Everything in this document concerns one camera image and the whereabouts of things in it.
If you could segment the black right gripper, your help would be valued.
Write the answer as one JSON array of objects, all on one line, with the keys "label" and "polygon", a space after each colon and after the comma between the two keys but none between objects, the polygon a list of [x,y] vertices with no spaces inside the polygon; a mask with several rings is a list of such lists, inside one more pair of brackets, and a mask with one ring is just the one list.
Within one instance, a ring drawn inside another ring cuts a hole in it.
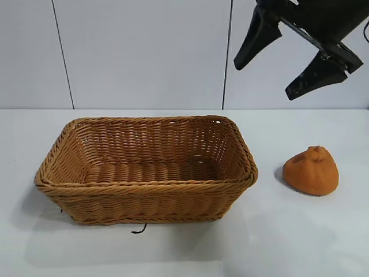
[{"label": "black right gripper", "polygon": [[337,84],[362,66],[342,40],[368,17],[368,1],[256,1],[246,37],[234,58],[242,70],[265,47],[282,37],[279,22],[310,41],[319,51],[286,87],[289,100]]}]

